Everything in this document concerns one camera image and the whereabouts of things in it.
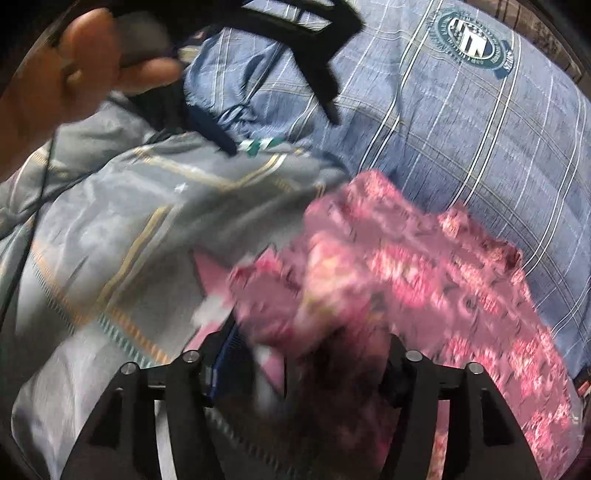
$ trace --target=metal bolt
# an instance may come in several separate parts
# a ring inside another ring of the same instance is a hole
[[[196,350],[189,350],[183,354],[183,360],[188,364],[192,364],[199,360],[199,352]]]
[[[121,366],[121,373],[124,375],[131,375],[132,373],[135,373],[137,369],[138,366],[135,363],[127,362],[126,364]]]
[[[477,362],[470,362],[468,364],[468,368],[470,369],[470,372],[472,372],[475,375],[480,375],[484,372],[484,367]]]
[[[418,350],[409,350],[406,357],[411,362],[420,362],[423,359],[423,354]]]

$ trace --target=pink floral fabric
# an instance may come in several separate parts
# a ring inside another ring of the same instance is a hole
[[[462,207],[420,212],[374,171],[312,203],[304,224],[289,248],[234,269],[230,290],[247,337],[297,362],[324,434],[381,467],[396,419],[376,387],[393,332],[435,363],[484,365],[543,478],[566,470],[580,406],[519,251]],[[430,479],[441,477],[447,418],[442,407]]]

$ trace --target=circular logo emblem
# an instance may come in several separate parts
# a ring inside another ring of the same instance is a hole
[[[438,12],[431,25],[433,40],[458,61],[494,70],[498,78],[513,69],[514,55],[506,41],[500,41],[483,23],[468,12]]]

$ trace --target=wire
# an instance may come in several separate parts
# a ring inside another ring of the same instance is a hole
[[[33,207],[35,213],[33,213],[33,224],[31,225],[31,232],[29,233],[29,237],[27,238],[25,250],[23,251],[21,258],[18,261],[17,270],[16,272],[14,272],[14,275],[12,276],[12,280],[10,282],[10,285],[8,286],[7,295],[4,298],[2,309],[0,310],[0,332],[2,331],[4,319],[6,318],[8,309],[10,307],[10,304],[12,303],[12,298],[14,297],[17,287],[21,282],[21,277],[23,271],[25,270],[27,258],[29,257],[29,253],[31,252],[31,246],[33,245],[33,239],[35,238],[35,231],[37,230],[37,225],[39,223],[40,210],[43,206],[43,196],[45,194],[45,189],[47,187],[47,179],[49,178],[49,165],[51,163],[51,159],[53,158],[54,150],[56,147],[56,139],[57,131],[53,132],[53,135],[51,136],[51,140],[49,143],[49,153],[47,154],[47,161],[43,168],[43,175],[41,176],[41,187],[39,188],[37,201],[35,202],[35,205]]]

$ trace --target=teal stripe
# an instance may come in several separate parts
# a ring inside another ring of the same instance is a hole
[[[74,335],[74,332],[76,331],[76,327],[74,326],[74,323],[72,322],[72,317],[70,316],[70,314],[68,314],[68,312],[63,307],[63,305],[51,294],[51,289],[47,285],[45,278],[43,278],[43,275],[42,275],[41,271],[39,270],[37,263],[36,262],[31,262],[31,263],[33,265],[33,273],[35,274],[35,277],[39,281],[39,286],[41,287],[41,290],[43,291],[43,293],[47,299],[47,304],[48,304],[49,308],[51,310],[53,310],[54,312],[56,312],[60,316],[60,318],[64,321],[64,323],[66,324],[66,328],[68,329],[68,334]]]
[[[156,364],[151,359],[146,357],[139,349],[137,349],[129,341],[127,335],[119,330],[119,327],[117,327],[117,325],[110,318],[108,318],[106,314],[100,314],[98,323],[103,329],[105,335],[115,344],[117,344],[121,350],[123,350],[129,360],[137,363],[140,368],[156,367]]]

